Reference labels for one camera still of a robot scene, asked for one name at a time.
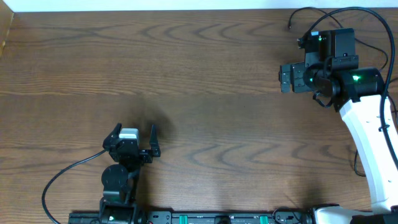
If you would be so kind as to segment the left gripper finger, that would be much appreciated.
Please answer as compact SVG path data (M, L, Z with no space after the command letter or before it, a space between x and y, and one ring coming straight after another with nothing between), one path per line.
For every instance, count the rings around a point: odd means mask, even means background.
M111 149L119 139L122 124L118 123L103 141L103 149Z
M152 153L152 156L160 157L161 150L160 150L160 146L159 146L159 142L158 142L157 130L156 130L155 125L152 125L152 127L151 127L149 144L150 144L150 151Z

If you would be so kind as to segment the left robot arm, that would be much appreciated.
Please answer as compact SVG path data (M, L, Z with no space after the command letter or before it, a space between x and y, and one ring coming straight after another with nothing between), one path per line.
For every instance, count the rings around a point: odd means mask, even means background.
M101 176L103 198L100 201L98 223L147 223L147 213L136 202L141 168L161 150L156 127L150 131L149 149L139 147L139 130L123 128L118 123L103 141L103 148L115 164L107 167Z

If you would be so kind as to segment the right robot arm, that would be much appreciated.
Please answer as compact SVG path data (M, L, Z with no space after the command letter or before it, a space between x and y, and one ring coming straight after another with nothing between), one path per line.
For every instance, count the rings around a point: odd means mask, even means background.
M301 63L280 66L283 93L313 92L330 98L348 127L364 168L371 211L321 205L304 223L397 223L397 131L391 104L382 97L386 84L377 68L360 68L353 29L311 32L298 39Z

